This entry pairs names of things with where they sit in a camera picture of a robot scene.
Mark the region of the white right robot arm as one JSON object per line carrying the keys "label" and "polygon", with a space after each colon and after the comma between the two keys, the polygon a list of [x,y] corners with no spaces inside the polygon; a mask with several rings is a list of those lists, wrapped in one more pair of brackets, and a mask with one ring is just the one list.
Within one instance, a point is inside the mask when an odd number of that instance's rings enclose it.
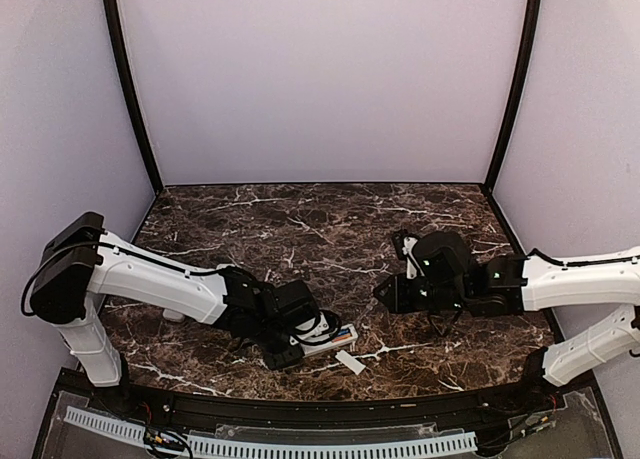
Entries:
{"label": "white right robot arm", "polygon": [[474,317],[519,315],[559,306],[614,304],[616,310],[585,331],[530,354],[524,380],[510,392],[521,413],[579,375],[639,344],[639,250],[551,258],[537,249],[480,264],[449,248],[406,253],[407,270],[385,279],[374,297],[395,314],[468,312]]}

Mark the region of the white remote with buttons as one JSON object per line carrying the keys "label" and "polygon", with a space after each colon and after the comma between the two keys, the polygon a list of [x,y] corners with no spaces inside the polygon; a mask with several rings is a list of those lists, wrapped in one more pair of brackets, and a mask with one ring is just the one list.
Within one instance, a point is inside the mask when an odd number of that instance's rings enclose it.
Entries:
{"label": "white remote with buttons", "polygon": [[[353,335],[353,339],[345,342],[334,342],[334,339],[338,337],[338,333],[341,329],[348,328],[350,329],[351,334]],[[325,334],[323,336],[314,337],[309,344],[302,344],[302,351],[304,352],[305,357],[310,357],[318,354],[325,353],[327,351],[331,351],[334,349],[339,349],[341,347],[350,346],[355,343],[359,338],[358,332],[353,324],[343,325],[338,332],[335,334]]]}

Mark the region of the white battery cover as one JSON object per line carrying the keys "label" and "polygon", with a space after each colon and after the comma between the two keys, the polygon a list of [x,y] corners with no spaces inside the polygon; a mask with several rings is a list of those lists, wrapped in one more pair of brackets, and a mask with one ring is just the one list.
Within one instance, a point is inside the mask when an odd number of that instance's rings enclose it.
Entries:
{"label": "white battery cover", "polygon": [[355,375],[361,374],[366,369],[366,366],[362,362],[345,350],[338,351],[335,358]]}

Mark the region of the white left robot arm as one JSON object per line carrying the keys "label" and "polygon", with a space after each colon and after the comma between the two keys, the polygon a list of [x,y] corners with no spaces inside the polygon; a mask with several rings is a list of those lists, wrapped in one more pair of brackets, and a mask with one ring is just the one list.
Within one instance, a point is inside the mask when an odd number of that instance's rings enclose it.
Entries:
{"label": "white left robot arm", "polygon": [[89,381],[120,415],[141,406],[128,367],[110,343],[94,299],[112,295],[160,307],[257,345],[270,370],[298,364],[331,343],[340,317],[321,309],[301,280],[274,286],[235,265],[198,268],[138,248],[86,212],[44,248],[20,310],[55,326]]}

